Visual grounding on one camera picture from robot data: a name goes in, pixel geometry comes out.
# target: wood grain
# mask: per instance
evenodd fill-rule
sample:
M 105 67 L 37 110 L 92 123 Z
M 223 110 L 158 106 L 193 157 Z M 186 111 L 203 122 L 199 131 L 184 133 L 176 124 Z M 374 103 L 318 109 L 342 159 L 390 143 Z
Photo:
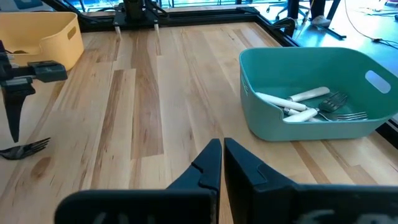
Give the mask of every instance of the wood grain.
M 60 83 L 34 82 L 21 141 L 42 152 L 0 160 L 0 223 L 52 223 L 83 189 L 163 189 L 212 138 L 235 138 L 301 183 L 398 184 L 398 152 L 377 133 L 336 141 L 266 142 L 246 125 L 239 53 L 279 45 L 254 23 L 83 34 L 85 53 Z M 0 123 L 6 127 L 4 108 Z M 0 130 L 3 148 L 16 144 Z M 220 223 L 232 223 L 224 176 Z

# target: floor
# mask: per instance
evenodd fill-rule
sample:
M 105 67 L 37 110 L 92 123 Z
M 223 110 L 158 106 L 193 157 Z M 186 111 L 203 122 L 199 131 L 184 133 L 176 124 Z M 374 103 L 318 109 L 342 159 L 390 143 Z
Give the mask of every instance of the floor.
M 42 152 L 0 159 L 0 223 L 52 223 L 85 189 L 163 189 L 212 138 L 231 137 L 300 183 L 398 185 L 398 151 L 378 133 L 332 141 L 267 142 L 246 126 L 239 53 L 278 47 L 252 23 L 83 34 L 85 52 L 58 83 L 34 82 L 17 144 Z M 4 108 L 0 124 L 5 127 Z M 0 145 L 15 146 L 7 129 Z M 221 183 L 220 223 L 231 211 Z
M 398 22 L 393 17 L 369 16 L 360 11 L 364 11 L 361 7 L 374 6 L 376 0 L 341 0 L 336 14 L 332 20 L 330 28 L 347 35 L 346 40 L 338 40 L 324 30 L 318 30 L 316 27 L 310 26 L 309 22 L 304 27 L 303 32 L 298 37 L 300 30 L 295 31 L 294 39 L 306 47 L 347 47 L 356 49 L 376 60 L 383 67 L 390 70 L 398 76 L 398 50 L 393 49 L 382 44 L 375 44 L 368 38 L 356 32 L 349 20 L 345 11 L 345 1 L 348 9 L 348 16 L 351 22 L 362 33 L 374 37 L 383 38 L 386 40 L 393 40 L 398 42 Z M 303 6 L 309 7 L 308 2 L 300 3 Z M 331 1 L 326 2 L 325 14 L 328 13 L 331 6 Z M 261 7 L 263 16 L 270 20 L 275 19 L 275 15 L 282 9 L 281 7 L 272 7 L 270 13 L 266 13 L 266 7 Z M 393 4 L 384 7 L 386 10 L 396 10 Z M 280 15 L 281 18 L 287 15 L 286 12 Z

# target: person's leg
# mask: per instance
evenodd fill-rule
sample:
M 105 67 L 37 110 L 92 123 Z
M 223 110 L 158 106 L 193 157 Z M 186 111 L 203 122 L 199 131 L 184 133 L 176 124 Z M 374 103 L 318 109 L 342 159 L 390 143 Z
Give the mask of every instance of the person's leg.
M 287 1 L 287 17 L 292 19 L 299 18 L 299 1 L 300 0 Z
M 312 0 L 311 2 L 313 2 L 311 7 L 311 24 L 315 26 L 328 27 L 331 21 L 324 15 L 326 0 Z

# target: shoe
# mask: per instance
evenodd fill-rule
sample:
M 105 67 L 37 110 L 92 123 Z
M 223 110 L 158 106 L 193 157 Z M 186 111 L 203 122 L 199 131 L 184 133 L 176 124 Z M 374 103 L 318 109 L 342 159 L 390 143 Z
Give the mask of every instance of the shoe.
M 325 16 L 317 16 L 311 21 L 311 25 L 328 27 L 330 25 L 331 20 L 327 19 Z
M 294 29 L 297 29 L 299 27 L 299 22 L 297 21 L 297 19 L 293 20 L 294 20 Z

